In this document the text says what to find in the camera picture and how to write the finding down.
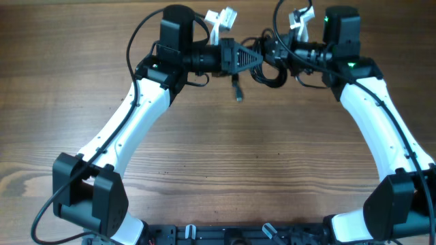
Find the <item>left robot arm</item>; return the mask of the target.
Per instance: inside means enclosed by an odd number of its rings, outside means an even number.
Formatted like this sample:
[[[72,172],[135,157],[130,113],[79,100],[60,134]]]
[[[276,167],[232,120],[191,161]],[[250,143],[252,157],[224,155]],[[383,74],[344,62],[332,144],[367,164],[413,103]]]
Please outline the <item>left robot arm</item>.
[[[259,65],[262,57],[219,34],[237,13],[226,8],[200,15],[184,5],[160,9],[159,39],[130,67],[128,95],[104,128],[75,155],[52,166],[54,215],[83,228],[83,244],[152,244],[148,225],[128,211],[123,176],[154,122],[170,107],[188,75],[231,76]]]

